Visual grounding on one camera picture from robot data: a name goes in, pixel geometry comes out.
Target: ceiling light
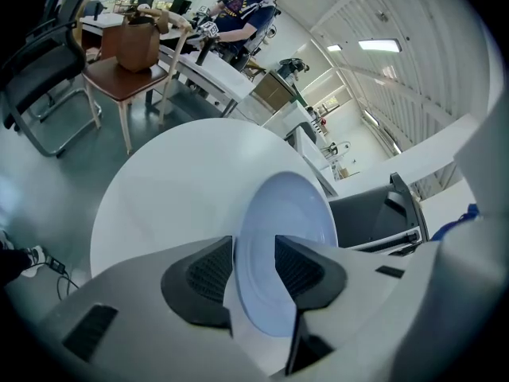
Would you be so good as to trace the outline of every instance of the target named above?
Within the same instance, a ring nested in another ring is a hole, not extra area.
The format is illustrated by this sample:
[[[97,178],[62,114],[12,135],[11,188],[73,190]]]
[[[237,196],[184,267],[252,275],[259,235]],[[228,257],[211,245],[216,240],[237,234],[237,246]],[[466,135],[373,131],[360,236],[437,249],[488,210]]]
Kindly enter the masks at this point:
[[[398,147],[398,145],[396,143],[392,143],[392,146],[396,150],[396,153],[401,154],[401,149]]]
[[[336,44],[336,45],[331,45],[330,47],[327,48],[331,53],[335,53],[337,51],[341,51],[341,47]]]
[[[372,49],[375,51],[389,51],[391,53],[400,53],[402,51],[398,40],[365,40],[359,41],[360,48]]]
[[[375,119],[373,116],[371,116],[366,110],[364,111],[364,113],[366,114],[367,118],[370,119],[376,126],[380,126],[380,123],[377,119]]]

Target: black cushion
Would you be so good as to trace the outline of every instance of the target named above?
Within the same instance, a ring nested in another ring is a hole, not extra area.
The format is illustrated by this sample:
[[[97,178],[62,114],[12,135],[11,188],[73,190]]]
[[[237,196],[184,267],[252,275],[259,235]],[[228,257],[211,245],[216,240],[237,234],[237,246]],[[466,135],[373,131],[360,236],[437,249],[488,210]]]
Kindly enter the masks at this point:
[[[84,58],[77,56],[65,45],[59,45],[23,68],[6,85],[10,103],[21,114],[63,80],[78,76],[85,65]],[[14,123],[12,115],[4,120],[9,129]]]
[[[60,44],[54,40],[45,40],[37,44],[33,49],[26,51],[22,57],[16,59],[15,68],[23,69],[27,65],[34,62],[37,58],[42,57],[52,49],[58,47]]]

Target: person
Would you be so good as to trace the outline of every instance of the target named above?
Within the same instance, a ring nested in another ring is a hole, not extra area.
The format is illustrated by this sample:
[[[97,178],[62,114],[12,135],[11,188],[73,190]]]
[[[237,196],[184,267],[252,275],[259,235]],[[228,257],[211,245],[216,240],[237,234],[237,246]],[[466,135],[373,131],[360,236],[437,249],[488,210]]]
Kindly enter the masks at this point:
[[[219,0],[210,8],[216,18],[223,59],[231,62],[259,29],[263,29],[276,13],[274,0]]]
[[[41,246],[30,249],[15,249],[7,234],[0,230],[0,285],[15,280],[19,275],[33,277],[46,263],[46,254]]]
[[[311,116],[311,118],[313,119],[314,122],[316,122],[317,120],[320,120],[321,117],[318,114],[318,112],[314,110],[313,106],[308,106],[306,108],[306,110],[308,111],[309,116]]]
[[[294,86],[295,82],[299,80],[299,72],[304,71],[306,73],[309,71],[309,66],[300,58],[282,60],[279,65],[281,66],[278,69],[278,74],[289,86]]]

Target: white desk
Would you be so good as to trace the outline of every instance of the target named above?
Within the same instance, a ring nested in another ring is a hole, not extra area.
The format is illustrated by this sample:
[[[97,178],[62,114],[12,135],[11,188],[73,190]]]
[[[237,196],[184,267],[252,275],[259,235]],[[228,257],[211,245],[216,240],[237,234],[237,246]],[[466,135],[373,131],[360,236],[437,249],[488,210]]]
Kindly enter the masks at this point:
[[[83,29],[97,35],[103,35],[103,29],[122,25],[123,21],[124,16],[116,13],[100,14],[97,16],[97,20],[94,20],[94,16],[80,18]]]
[[[332,167],[321,150],[311,141],[302,127],[295,130],[295,150],[305,159],[315,173],[320,184],[323,185],[328,197],[337,197],[336,180]]]
[[[83,23],[84,30],[102,36],[103,29],[121,25],[123,18],[120,14],[111,13],[100,14],[97,21],[93,16],[81,18],[80,21]],[[161,35],[161,39],[178,38],[180,35],[181,32],[178,29],[171,29],[167,34]],[[214,53],[209,53],[201,66],[196,65],[199,55],[198,52],[181,55],[177,71],[217,98],[226,106],[223,115],[228,116],[237,103],[250,95],[256,86]],[[173,50],[161,45],[159,60],[170,65],[172,57]]]
[[[265,122],[263,127],[274,132],[279,137],[285,138],[296,126],[304,122],[313,125],[313,118],[301,103],[296,101],[282,107]],[[326,147],[328,143],[323,132],[316,131],[314,127],[313,130],[317,134],[317,145],[320,148]]]
[[[159,60],[169,65],[173,50],[161,45],[159,51]],[[201,66],[196,65],[199,55],[198,52],[181,55],[177,71],[225,105],[223,116],[228,116],[239,102],[253,92],[255,84],[215,53],[209,53]]]
[[[104,194],[91,237],[91,275],[136,256],[236,234],[258,187],[282,171],[299,173],[324,197],[302,157],[252,123],[204,119],[160,134],[126,162]],[[290,338],[256,329],[233,277],[224,305],[235,341],[265,372],[282,369]]]

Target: brown chair seat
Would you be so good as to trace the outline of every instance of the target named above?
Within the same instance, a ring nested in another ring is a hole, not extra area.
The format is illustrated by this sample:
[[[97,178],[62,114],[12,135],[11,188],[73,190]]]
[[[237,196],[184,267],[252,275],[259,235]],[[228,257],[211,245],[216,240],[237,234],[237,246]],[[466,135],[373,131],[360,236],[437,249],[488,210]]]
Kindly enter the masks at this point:
[[[168,73],[157,64],[141,72],[127,71],[112,57],[88,65],[83,75],[102,93],[122,102],[163,81]]]

